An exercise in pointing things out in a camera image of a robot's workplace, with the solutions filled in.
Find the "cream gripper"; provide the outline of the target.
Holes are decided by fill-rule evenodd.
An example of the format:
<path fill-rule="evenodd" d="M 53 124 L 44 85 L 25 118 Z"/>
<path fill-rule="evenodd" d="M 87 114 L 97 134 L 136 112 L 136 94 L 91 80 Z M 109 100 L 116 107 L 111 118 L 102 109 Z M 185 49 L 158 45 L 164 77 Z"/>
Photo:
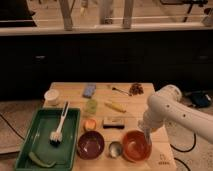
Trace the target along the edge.
<path fill-rule="evenodd" d="M 142 132 L 149 131 L 150 133 L 153 133 L 153 132 L 156 132 L 160 128 L 160 125 L 148 125 L 145 122 L 143 122 L 142 120 L 139 120 L 138 121 L 138 128 Z"/>

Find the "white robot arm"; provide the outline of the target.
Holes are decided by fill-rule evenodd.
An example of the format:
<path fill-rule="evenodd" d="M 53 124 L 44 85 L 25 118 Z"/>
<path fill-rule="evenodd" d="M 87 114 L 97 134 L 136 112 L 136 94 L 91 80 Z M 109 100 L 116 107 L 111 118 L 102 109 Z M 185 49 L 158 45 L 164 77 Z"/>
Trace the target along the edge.
<path fill-rule="evenodd" d="M 213 144 L 213 116 L 180 103 L 182 92 L 166 85 L 147 98 L 148 108 L 138 121 L 142 131 L 151 132 L 163 126 L 166 118 L 179 123 Z"/>

